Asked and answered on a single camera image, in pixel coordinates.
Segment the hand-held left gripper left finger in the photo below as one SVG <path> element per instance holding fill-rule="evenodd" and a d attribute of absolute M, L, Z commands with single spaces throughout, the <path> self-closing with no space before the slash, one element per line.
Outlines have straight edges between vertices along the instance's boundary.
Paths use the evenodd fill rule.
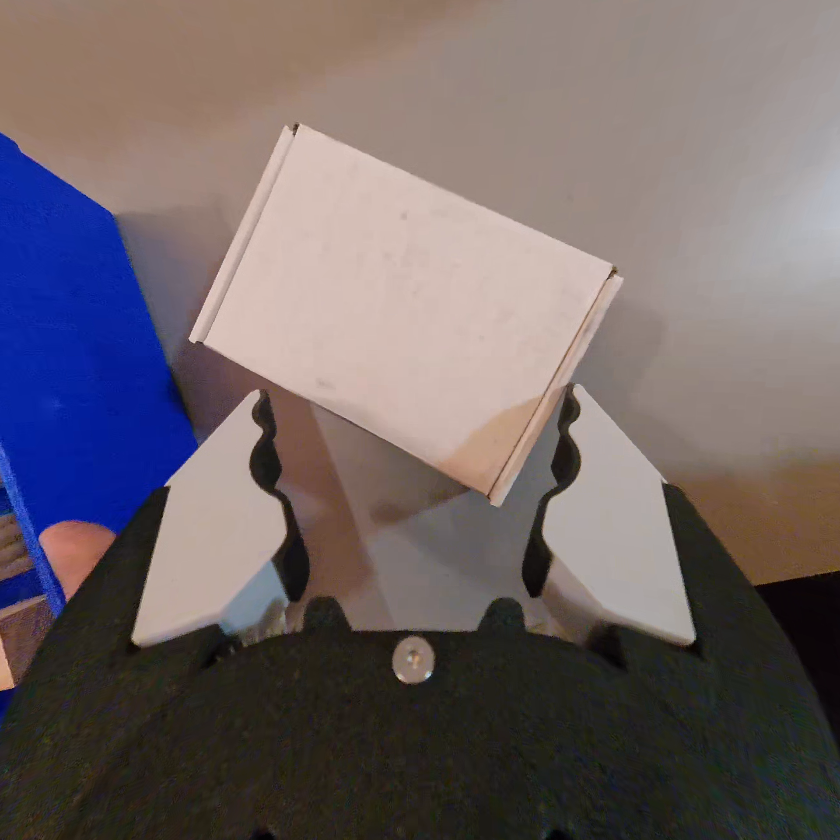
<path fill-rule="evenodd" d="M 167 481 L 131 636 L 138 648 L 211 625 L 243 645 L 290 630 L 310 560 L 278 487 L 276 435 L 268 393 L 249 393 Z"/>

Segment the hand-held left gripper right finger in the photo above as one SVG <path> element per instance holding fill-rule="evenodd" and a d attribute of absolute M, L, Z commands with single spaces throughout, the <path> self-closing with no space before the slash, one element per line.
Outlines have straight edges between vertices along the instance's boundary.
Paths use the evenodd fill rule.
<path fill-rule="evenodd" d="M 551 634 L 586 645 L 608 627 L 697 640 L 665 480 L 581 385 L 565 389 L 554 488 L 540 500 L 521 577 Z"/>

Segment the blue plastic bin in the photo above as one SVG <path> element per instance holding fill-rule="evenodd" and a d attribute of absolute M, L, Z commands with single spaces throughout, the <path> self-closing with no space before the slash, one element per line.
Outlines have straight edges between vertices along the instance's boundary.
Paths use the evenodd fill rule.
<path fill-rule="evenodd" d="M 107 209 L 1 138 L 2 516 L 28 568 L 2 609 L 66 597 L 39 536 L 120 532 L 196 450 L 193 428 Z"/>

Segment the white cardboard mailer box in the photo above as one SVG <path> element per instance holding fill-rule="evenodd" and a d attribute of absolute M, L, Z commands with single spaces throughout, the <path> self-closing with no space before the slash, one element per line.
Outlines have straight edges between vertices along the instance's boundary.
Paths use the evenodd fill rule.
<path fill-rule="evenodd" d="M 609 261 L 298 123 L 189 340 L 499 507 L 622 283 Z"/>

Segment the grey desk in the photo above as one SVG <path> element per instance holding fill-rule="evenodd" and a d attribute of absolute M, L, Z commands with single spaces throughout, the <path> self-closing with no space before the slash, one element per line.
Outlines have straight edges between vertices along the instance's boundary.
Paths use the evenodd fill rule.
<path fill-rule="evenodd" d="M 198 436 L 270 394 L 307 596 L 514 595 L 553 415 L 495 509 L 187 337 L 284 125 L 608 261 L 574 380 L 752 583 L 838 570 L 838 2 L 2 2 L 2 133 L 118 218 Z"/>

